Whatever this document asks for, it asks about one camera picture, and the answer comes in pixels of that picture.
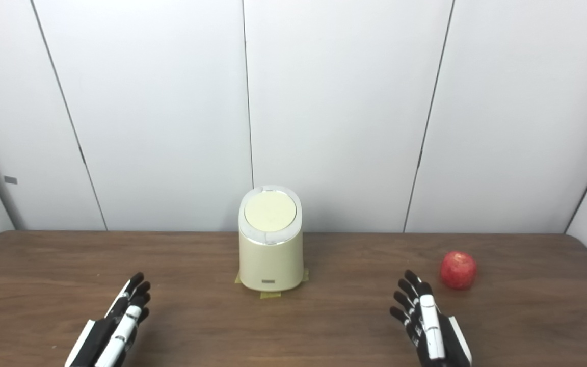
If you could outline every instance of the masking tape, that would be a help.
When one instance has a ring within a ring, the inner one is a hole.
[[[309,269],[305,268],[303,272],[303,281],[309,281]],[[235,278],[235,284],[241,284],[242,279],[239,278],[239,273],[237,273],[237,277]],[[261,292],[259,293],[259,299],[263,300],[264,298],[277,298],[282,297],[282,292]]]
[[[278,298],[282,296],[282,292],[261,292],[259,293],[259,299],[263,300],[264,298]]]

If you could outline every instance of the robot finger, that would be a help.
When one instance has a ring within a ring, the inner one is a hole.
[[[121,354],[119,354],[119,358],[117,358],[117,361],[115,362],[114,367],[121,367],[121,365],[124,364],[125,359],[126,359],[126,352],[121,351]]]
[[[410,313],[414,309],[414,302],[412,302],[408,297],[403,295],[400,291],[395,291],[393,293],[393,297],[399,304],[401,304],[407,313]]]
[[[142,281],[144,281],[143,272],[138,272],[137,274],[133,275],[131,279],[128,281],[128,284],[126,285],[126,292],[129,295],[133,293],[133,291],[135,291],[135,288],[137,288],[138,285],[142,284]]]
[[[411,270],[406,270],[405,271],[405,279],[407,279],[409,281],[409,283],[412,284],[412,286],[417,286],[418,283],[421,282],[420,277],[418,277],[417,275],[415,275],[414,272],[412,272]]]
[[[128,306],[137,306],[139,308],[144,308],[147,303],[151,300],[151,293],[145,293],[143,295],[133,296],[130,300],[130,304]]]
[[[139,316],[139,318],[137,319],[137,323],[138,325],[140,323],[142,323],[142,321],[144,321],[146,318],[149,317],[149,309],[148,308],[144,308],[142,309],[142,314]]]
[[[394,318],[398,319],[398,321],[400,321],[405,326],[410,321],[409,315],[407,315],[404,311],[402,311],[398,307],[392,306],[389,309],[389,313],[391,314],[391,316],[393,316]]]
[[[144,283],[140,284],[135,288],[135,290],[131,293],[130,299],[132,300],[134,297],[141,297],[145,295],[151,289],[151,282],[145,281]]]
[[[398,286],[400,286],[401,290],[405,291],[407,297],[409,297],[409,299],[415,304],[418,298],[418,292],[416,292],[414,286],[409,284],[409,282],[405,281],[404,279],[400,279],[398,281]]]

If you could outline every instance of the red apple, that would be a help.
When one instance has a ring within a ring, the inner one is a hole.
[[[467,290],[475,282],[477,263],[461,251],[450,251],[441,264],[441,280],[453,290]]]

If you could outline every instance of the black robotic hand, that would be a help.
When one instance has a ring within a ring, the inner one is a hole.
[[[391,315],[405,326],[422,367],[471,367],[470,349],[457,319],[440,313],[431,286],[411,270],[405,271],[398,286],[406,295],[396,291],[393,297],[405,310],[391,307]]]
[[[131,277],[104,318],[86,323],[65,367],[121,367],[140,323],[149,316],[145,306],[151,300],[150,288],[141,272]]]

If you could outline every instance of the round lid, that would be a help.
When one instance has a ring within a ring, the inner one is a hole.
[[[244,215],[249,224],[262,232],[276,232],[296,218],[296,203],[281,191],[263,191],[246,203]]]

